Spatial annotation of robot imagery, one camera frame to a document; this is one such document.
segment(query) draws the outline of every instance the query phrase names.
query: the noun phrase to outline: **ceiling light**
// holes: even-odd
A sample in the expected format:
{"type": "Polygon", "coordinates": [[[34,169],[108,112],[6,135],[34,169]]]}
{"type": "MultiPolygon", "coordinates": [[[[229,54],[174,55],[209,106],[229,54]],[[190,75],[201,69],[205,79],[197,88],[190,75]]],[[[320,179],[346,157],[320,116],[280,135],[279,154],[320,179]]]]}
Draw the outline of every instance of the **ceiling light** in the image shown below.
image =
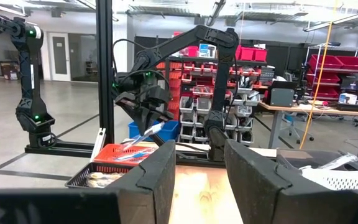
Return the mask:
{"type": "Polygon", "coordinates": [[[342,22],[351,21],[353,19],[358,19],[358,14],[353,15],[353,16],[349,16],[349,17],[346,17],[346,18],[343,18],[343,19],[338,19],[338,20],[334,21],[333,24],[340,24],[342,22]]]}
{"type": "Polygon", "coordinates": [[[215,23],[215,20],[219,16],[219,13],[221,12],[225,3],[226,3],[226,0],[220,0],[219,2],[214,3],[212,13],[208,17],[208,20],[206,21],[207,26],[212,26],[215,23]]]}
{"type": "Polygon", "coordinates": [[[96,10],[96,6],[94,4],[91,4],[90,2],[86,0],[77,0],[79,3],[83,4],[84,6],[91,8],[93,10],[96,10]]]}
{"type": "Polygon", "coordinates": [[[316,26],[313,26],[313,27],[309,27],[307,29],[303,29],[303,31],[305,32],[310,32],[310,31],[313,31],[313,30],[317,30],[317,29],[321,29],[321,28],[324,28],[324,27],[327,27],[329,26],[329,22],[325,22],[325,23],[322,23],[322,24],[318,24],[316,26]]]}
{"type": "Polygon", "coordinates": [[[5,11],[5,12],[10,12],[10,13],[16,14],[16,15],[18,15],[18,16],[28,17],[28,15],[26,15],[26,14],[24,14],[24,13],[17,12],[17,11],[12,10],[12,9],[8,9],[8,8],[6,8],[6,7],[0,6],[0,10],[1,10],[1,11],[5,11]]]}

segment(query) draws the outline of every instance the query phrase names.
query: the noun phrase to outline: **yellow cable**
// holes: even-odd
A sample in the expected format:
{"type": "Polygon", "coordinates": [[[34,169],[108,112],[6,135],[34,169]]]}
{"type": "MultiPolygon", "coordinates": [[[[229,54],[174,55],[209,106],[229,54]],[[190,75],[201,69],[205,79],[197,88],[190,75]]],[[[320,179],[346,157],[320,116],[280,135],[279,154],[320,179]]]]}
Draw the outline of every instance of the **yellow cable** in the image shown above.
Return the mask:
{"type": "MultiPolygon", "coordinates": [[[[337,4],[338,4],[338,0],[335,0],[333,18],[335,18],[337,4]]],[[[321,75],[323,74],[323,68],[324,68],[324,63],[326,61],[326,55],[327,55],[327,49],[328,49],[328,42],[329,42],[329,38],[331,36],[332,28],[333,28],[333,22],[331,21],[329,23],[329,27],[328,27],[327,39],[326,39],[326,44],[324,46],[323,60],[321,61],[321,68],[320,68],[320,74],[318,76],[317,87],[316,87],[316,91],[314,93],[313,102],[311,104],[310,114],[309,114],[308,122],[306,124],[305,133],[303,135],[302,142],[301,142],[301,145],[300,145],[299,149],[302,149],[303,144],[305,143],[306,136],[308,135],[309,125],[310,125],[311,117],[313,115],[314,104],[316,103],[317,93],[318,93],[318,90],[320,88],[321,75]]]]}

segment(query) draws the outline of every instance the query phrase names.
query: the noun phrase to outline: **white box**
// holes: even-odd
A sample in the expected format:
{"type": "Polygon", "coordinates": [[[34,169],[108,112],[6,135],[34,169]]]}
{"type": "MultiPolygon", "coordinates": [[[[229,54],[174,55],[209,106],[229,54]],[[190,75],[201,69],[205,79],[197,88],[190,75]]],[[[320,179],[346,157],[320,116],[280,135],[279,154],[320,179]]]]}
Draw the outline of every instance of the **white box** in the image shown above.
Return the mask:
{"type": "Polygon", "coordinates": [[[204,58],[215,58],[216,46],[211,44],[200,44],[198,56],[204,58]]]}
{"type": "Polygon", "coordinates": [[[347,104],[356,104],[357,103],[357,96],[349,93],[342,93],[339,95],[340,103],[347,103],[347,104]]]}

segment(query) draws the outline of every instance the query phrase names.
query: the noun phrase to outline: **black metal pole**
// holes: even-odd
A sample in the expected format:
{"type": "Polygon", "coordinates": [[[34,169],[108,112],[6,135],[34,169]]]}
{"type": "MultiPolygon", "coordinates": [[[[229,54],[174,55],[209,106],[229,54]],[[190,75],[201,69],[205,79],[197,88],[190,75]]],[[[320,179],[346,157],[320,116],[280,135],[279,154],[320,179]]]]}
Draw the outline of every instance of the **black metal pole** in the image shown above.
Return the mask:
{"type": "Polygon", "coordinates": [[[114,102],[112,99],[112,0],[96,0],[98,39],[99,122],[106,128],[105,144],[114,143],[114,102]]]}

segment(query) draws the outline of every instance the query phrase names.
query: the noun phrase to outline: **wooden table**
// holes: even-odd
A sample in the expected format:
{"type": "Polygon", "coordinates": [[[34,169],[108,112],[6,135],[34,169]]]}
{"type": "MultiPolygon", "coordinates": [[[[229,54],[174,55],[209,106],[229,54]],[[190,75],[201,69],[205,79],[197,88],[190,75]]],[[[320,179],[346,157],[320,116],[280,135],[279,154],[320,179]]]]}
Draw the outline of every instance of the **wooden table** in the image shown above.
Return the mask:
{"type": "MultiPolygon", "coordinates": [[[[157,146],[153,142],[141,142],[139,145],[157,146]]],[[[205,144],[189,145],[209,149],[205,144]]],[[[275,149],[251,149],[263,156],[276,157],[275,149]]],[[[185,146],[176,146],[176,150],[194,151],[185,146]]],[[[176,166],[169,223],[242,223],[226,169],[176,166]]]]}
{"type": "MultiPolygon", "coordinates": [[[[309,113],[311,108],[305,109],[299,106],[292,106],[292,107],[284,107],[284,106],[270,106],[266,103],[259,102],[259,105],[265,109],[275,111],[272,123],[272,131],[270,132],[270,139],[268,143],[268,147],[270,149],[275,149],[279,146],[279,135],[280,135],[280,128],[281,122],[283,117],[283,112],[297,112],[297,113],[309,113]]],[[[336,109],[328,109],[322,110],[319,108],[313,109],[314,114],[330,114],[330,115],[343,115],[343,116],[358,116],[358,112],[355,111],[339,111],[336,109]]]]}

